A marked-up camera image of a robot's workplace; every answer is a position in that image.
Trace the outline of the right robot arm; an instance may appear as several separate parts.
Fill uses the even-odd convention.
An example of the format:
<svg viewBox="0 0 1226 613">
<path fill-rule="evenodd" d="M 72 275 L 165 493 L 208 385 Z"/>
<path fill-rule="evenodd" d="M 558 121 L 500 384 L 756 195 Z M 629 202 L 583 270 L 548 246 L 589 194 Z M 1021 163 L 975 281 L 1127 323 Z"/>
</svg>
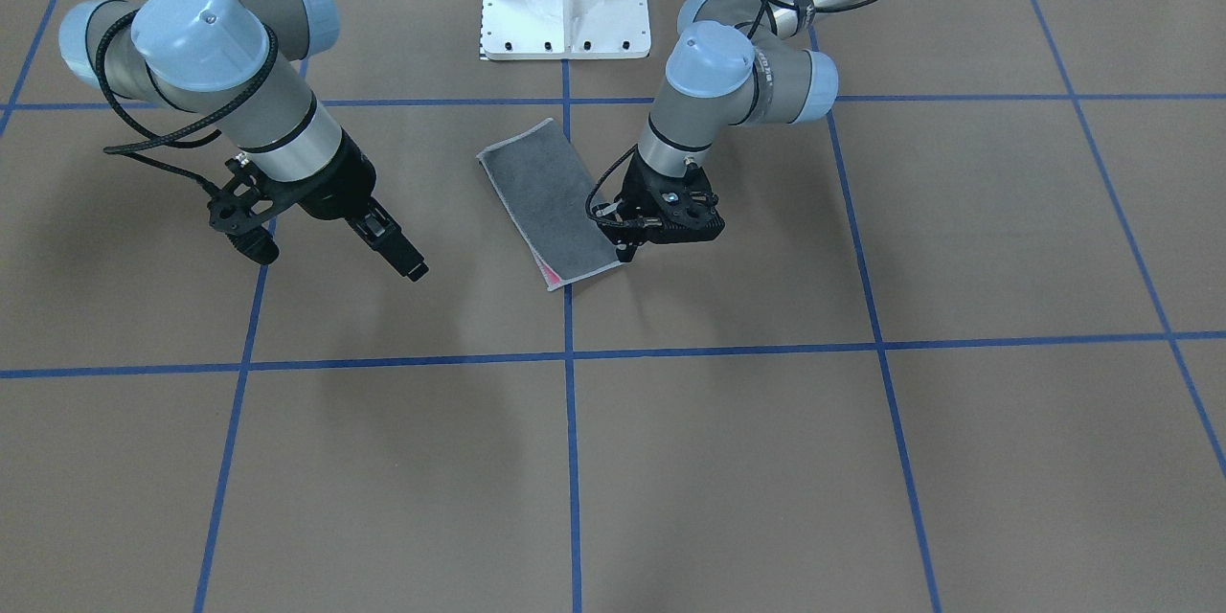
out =
<svg viewBox="0 0 1226 613">
<path fill-rule="evenodd" d="M 147 163 L 152 148 L 229 139 L 238 153 L 224 185 L 154 168 L 195 181 L 211 228 L 249 260 L 280 257 L 267 221 L 302 207 L 346 221 L 401 276 L 421 280 L 424 257 L 373 196 L 371 162 L 295 71 L 338 36 L 333 0 L 97 0 L 64 16 L 58 48 L 141 136 L 105 153 Z"/>
</svg>

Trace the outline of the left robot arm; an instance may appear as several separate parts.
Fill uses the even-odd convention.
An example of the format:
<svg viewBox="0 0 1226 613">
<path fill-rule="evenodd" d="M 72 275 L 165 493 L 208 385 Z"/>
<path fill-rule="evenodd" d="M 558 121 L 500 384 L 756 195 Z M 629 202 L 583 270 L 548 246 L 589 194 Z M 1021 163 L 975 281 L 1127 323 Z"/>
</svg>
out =
<svg viewBox="0 0 1226 613">
<path fill-rule="evenodd" d="M 880 0 L 688 0 L 658 94 L 622 156 L 622 190 L 588 216 L 630 262 L 645 243 L 711 242 L 725 228 L 704 163 L 727 125 L 812 123 L 831 112 L 839 72 L 791 47 L 820 18 Z"/>
</svg>

